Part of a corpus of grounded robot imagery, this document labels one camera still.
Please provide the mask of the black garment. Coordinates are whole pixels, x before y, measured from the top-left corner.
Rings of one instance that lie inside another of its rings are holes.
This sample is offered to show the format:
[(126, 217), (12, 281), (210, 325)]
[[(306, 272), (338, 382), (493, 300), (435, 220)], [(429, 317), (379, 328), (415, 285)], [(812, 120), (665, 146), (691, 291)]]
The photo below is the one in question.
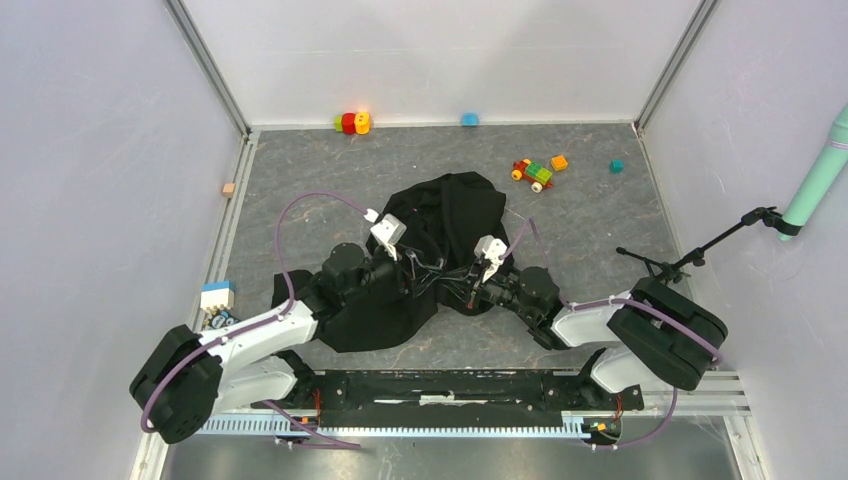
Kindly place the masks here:
[(506, 196), (476, 172), (445, 174), (393, 194), (383, 211), (406, 225), (398, 250), (410, 296), (380, 302), (362, 287), (367, 258), (390, 257), (374, 239), (364, 246), (336, 245), (317, 273), (293, 270), (274, 277), (271, 304), (291, 294), (319, 320), (316, 338), (338, 353), (388, 349), (403, 344), (446, 306), (466, 316), (491, 309), (469, 309), (463, 295), (478, 240), (506, 240), (502, 224)]

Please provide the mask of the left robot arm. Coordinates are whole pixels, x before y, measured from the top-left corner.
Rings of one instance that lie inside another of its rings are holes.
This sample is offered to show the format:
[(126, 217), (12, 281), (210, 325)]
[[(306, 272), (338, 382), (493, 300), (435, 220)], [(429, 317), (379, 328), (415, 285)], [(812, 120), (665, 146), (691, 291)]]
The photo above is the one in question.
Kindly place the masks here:
[(204, 332), (170, 329), (130, 384), (142, 430), (175, 444), (234, 408), (278, 400), (306, 405), (314, 381), (282, 352), (313, 340), (337, 353), (408, 340), (418, 329), (408, 312), (408, 265), (398, 250), (379, 247), (366, 255), (359, 245), (342, 243), (317, 272), (277, 274), (269, 311)]

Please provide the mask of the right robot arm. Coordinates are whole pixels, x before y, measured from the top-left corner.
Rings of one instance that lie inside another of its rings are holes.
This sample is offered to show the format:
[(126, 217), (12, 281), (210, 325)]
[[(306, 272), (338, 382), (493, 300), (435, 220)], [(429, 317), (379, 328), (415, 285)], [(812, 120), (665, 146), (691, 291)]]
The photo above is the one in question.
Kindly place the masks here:
[(606, 406), (635, 384), (663, 382), (695, 390), (706, 371), (720, 363), (719, 349), (729, 334), (717, 316), (653, 277), (606, 299), (569, 304), (542, 267), (476, 269), (465, 297), (470, 307), (486, 304), (513, 312), (548, 350), (609, 344), (577, 382), (580, 400), (591, 408)]

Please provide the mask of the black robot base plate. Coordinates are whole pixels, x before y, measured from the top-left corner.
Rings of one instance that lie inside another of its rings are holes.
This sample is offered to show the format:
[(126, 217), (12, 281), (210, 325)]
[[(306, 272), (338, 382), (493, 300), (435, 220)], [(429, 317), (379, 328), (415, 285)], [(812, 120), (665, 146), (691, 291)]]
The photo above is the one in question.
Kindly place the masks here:
[(608, 393), (568, 370), (326, 370), (277, 401), (321, 427), (556, 427), (564, 412), (602, 416), (644, 407), (639, 387)]

